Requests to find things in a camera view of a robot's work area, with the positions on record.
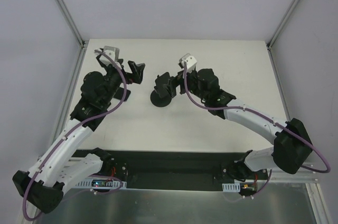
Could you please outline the black round-base clamp stand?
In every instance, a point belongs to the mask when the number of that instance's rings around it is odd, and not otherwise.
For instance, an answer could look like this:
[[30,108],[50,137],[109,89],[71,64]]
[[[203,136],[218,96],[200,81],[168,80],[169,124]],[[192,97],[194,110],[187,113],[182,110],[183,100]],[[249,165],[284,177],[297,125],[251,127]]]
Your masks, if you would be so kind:
[[176,96],[176,87],[174,86],[174,77],[169,72],[158,75],[155,79],[154,90],[150,95],[151,103],[159,108],[168,106]]

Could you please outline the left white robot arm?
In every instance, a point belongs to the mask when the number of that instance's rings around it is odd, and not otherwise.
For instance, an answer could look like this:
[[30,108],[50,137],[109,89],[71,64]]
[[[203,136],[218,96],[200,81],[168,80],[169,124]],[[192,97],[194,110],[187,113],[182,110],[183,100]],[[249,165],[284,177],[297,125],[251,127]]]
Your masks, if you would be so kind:
[[65,166],[103,119],[126,101],[130,94],[127,85],[143,80],[143,63],[129,61],[130,72],[124,70],[122,59],[99,64],[106,73],[92,71],[85,75],[80,100],[58,138],[28,171],[17,171],[12,178],[23,198],[22,211],[27,220],[33,220],[27,214],[29,203],[40,213],[50,213],[85,178],[99,175],[115,179],[117,170],[111,155],[98,147],[77,164]]

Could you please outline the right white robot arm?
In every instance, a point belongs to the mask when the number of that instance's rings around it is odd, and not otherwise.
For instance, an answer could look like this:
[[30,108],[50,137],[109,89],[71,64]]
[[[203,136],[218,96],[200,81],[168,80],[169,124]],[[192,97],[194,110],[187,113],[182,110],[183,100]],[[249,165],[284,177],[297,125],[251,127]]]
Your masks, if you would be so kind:
[[264,150],[248,150],[241,159],[230,163],[226,173],[233,179],[244,181],[257,171],[276,167],[295,174],[312,152],[311,140],[300,120],[273,119],[246,108],[242,101],[220,88],[212,69],[193,70],[186,75],[180,71],[175,77],[168,72],[158,76],[150,96],[151,103],[156,107],[168,106],[176,96],[177,87],[181,94],[198,97],[212,115],[238,123],[272,144]]

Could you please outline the black smartphone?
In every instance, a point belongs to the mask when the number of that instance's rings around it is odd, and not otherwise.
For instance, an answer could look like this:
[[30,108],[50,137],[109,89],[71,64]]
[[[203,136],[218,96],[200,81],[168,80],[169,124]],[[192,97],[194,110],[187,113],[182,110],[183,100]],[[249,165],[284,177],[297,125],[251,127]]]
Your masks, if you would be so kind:
[[131,94],[130,90],[124,90],[124,88],[119,87],[114,95],[114,99],[116,100],[123,100],[123,102],[126,102],[129,99],[129,96]]

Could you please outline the right aluminium frame post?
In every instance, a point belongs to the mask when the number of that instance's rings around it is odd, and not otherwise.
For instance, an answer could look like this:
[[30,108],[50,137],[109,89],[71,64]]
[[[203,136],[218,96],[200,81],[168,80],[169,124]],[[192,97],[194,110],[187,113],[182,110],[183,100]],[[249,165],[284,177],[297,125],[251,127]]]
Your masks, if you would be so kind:
[[297,9],[300,2],[301,2],[301,0],[292,0],[291,3],[289,4],[286,12],[283,14],[279,24],[277,25],[276,29],[274,30],[271,38],[266,43],[268,51],[271,50],[271,48],[276,43],[277,39],[281,35],[283,29],[286,27],[289,19],[291,18],[294,11]]

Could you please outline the aluminium frame post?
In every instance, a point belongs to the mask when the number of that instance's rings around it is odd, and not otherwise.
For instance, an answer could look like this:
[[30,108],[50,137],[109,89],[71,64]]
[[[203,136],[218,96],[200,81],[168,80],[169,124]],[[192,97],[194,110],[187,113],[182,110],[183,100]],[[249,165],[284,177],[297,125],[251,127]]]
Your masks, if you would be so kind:
[[271,48],[276,43],[277,39],[281,35],[283,29],[286,27],[289,19],[291,18],[294,11],[297,9],[300,2],[301,2],[301,0],[292,0],[291,3],[289,4],[286,12],[283,14],[279,24],[277,25],[276,29],[274,30],[271,38],[266,43],[268,51],[271,50]]
[[73,36],[75,37],[78,45],[80,48],[84,48],[86,45],[86,41],[83,39],[82,35],[80,34],[79,29],[76,26],[76,23],[68,10],[68,7],[64,0],[55,0],[65,22],[67,23],[70,31],[72,32]]

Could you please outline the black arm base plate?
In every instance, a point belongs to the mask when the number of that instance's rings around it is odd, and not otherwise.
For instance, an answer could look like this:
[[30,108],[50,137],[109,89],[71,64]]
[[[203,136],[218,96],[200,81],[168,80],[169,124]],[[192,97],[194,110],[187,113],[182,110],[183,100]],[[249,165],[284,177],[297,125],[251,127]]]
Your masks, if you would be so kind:
[[104,174],[129,189],[221,191],[233,182],[227,169],[242,153],[108,151]]

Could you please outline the left aluminium frame post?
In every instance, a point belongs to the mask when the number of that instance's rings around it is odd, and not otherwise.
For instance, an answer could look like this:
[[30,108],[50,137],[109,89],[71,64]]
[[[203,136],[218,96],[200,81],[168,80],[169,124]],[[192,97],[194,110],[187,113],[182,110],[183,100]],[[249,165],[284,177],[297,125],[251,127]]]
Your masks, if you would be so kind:
[[76,23],[68,10],[68,7],[64,0],[55,0],[65,22],[67,23],[70,31],[72,32],[73,36],[75,37],[78,45],[80,48],[84,48],[86,45],[86,41],[83,39],[82,35],[80,34],[79,29],[76,26]]

